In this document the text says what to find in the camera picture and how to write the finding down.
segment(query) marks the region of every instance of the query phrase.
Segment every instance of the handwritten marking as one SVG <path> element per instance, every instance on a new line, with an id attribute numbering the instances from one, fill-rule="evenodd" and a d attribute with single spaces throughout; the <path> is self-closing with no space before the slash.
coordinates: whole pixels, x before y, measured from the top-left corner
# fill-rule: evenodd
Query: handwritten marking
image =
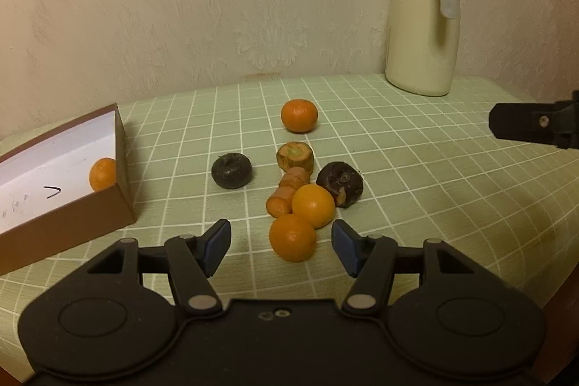
<path id="1" fill-rule="evenodd" d="M 15 200 L 14 198 L 12 198 L 12 212 L 16 213 L 16 210 L 18 210 L 18 207 L 20 205 L 23 205 L 27 199 L 28 199 L 28 194 L 24 195 L 24 201 L 23 202 L 20 202 L 20 200 Z M 8 210 L 3 210 L 2 211 L 2 218 L 7 217 L 7 214 L 8 214 Z"/>
<path id="2" fill-rule="evenodd" d="M 51 187 L 50 185 L 45 185 L 43 188 L 51 188 L 52 190 L 58 190 L 56 193 L 53 193 L 51 196 L 47 196 L 46 197 L 47 200 L 49 198 L 52 198 L 53 196 L 58 195 L 60 192 L 62 192 L 62 189 L 60 187 Z"/>

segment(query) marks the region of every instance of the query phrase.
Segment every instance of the cream wall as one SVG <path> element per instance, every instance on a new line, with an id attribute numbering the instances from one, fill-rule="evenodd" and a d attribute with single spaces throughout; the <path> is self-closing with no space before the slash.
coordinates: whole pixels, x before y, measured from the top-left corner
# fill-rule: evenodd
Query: cream wall
<path id="1" fill-rule="evenodd" d="M 389 0 L 0 0 L 0 138 L 113 101 L 383 73 Z M 579 0 L 461 0 L 457 72 L 579 88 Z"/>

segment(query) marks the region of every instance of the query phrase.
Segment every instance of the carrot piece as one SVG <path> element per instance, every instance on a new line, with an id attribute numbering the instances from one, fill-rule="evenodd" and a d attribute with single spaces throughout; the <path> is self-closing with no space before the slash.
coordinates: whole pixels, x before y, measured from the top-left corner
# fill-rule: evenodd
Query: carrot piece
<path id="1" fill-rule="evenodd" d="M 277 150 L 277 165 L 284 171 L 292 167 L 302 167 L 311 175 L 314 171 L 314 151 L 307 143 L 291 141 Z"/>
<path id="2" fill-rule="evenodd" d="M 290 167 L 288 174 L 297 176 L 304 184 L 310 183 L 310 176 L 312 175 L 303 167 Z"/>
<path id="3" fill-rule="evenodd" d="M 291 201 L 295 188 L 277 187 L 275 192 L 265 202 L 265 209 L 274 218 L 291 213 Z"/>
<path id="4" fill-rule="evenodd" d="M 305 184 L 302 179 L 296 175 L 290 174 L 289 172 L 282 177 L 279 184 L 280 187 L 292 187 L 296 190 L 303 185 Z"/>

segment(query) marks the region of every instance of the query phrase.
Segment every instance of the green tablecloth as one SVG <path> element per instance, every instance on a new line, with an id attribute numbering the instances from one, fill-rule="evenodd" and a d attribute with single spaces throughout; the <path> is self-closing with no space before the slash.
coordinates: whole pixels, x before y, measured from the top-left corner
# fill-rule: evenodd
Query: green tablecloth
<path id="1" fill-rule="evenodd" d="M 316 103 L 320 116 L 311 133 L 296 136 L 283 128 L 280 108 L 291 98 Z M 211 279 L 224 300 L 341 299 L 351 279 L 332 252 L 330 224 L 318 230 L 316 254 L 307 263 L 284 262 L 269 246 L 272 218 L 265 201 L 282 175 L 276 149 L 289 140 L 311 145 L 314 174 L 341 160 L 364 175 L 360 201 L 336 215 L 361 234 L 386 235 L 407 246 L 444 239 L 544 303 L 579 256 L 579 152 L 491 137 L 488 112 L 496 102 L 508 101 L 517 98 L 485 79 L 457 78 L 448 96 L 427 98 L 371 75 L 248 82 L 122 106 L 139 219 L 0 277 L 0 366 L 19 377 L 26 374 L 18 314 L 125 236 L 142 246 L 159 245 L 180 234 L 201 234 L 227 218 L 231 248 Z M 5 140 L 0 152 L 34 133 Z M 223 190 L 207 170 L 232 151 L 250 158 L 255 176 L 246 188 Z M 395 296 L 416 282 L 415 276 L 399 277 Z M 145 283 L 170 298 L 165 276 L 146 276 Z"/>

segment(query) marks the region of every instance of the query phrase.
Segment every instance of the dark beet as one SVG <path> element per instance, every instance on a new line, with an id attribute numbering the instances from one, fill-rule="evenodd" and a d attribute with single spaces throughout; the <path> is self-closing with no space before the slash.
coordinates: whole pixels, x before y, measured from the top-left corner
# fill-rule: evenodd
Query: dark beet
<path id="1" fill-rule="evenodd" d="M 240 153 L 220 156 L 211 166 L 211 177 L 221 188 L 242 187 L 251 180 L 251 162 Z"/>
<path id="2" fill-rule="evenodd" d="M 364 191 L 362 176 L 346 162 L 329 162 L 318 174 L 316 183 L 334 197 L 337 207 L 347 208 Z"/>

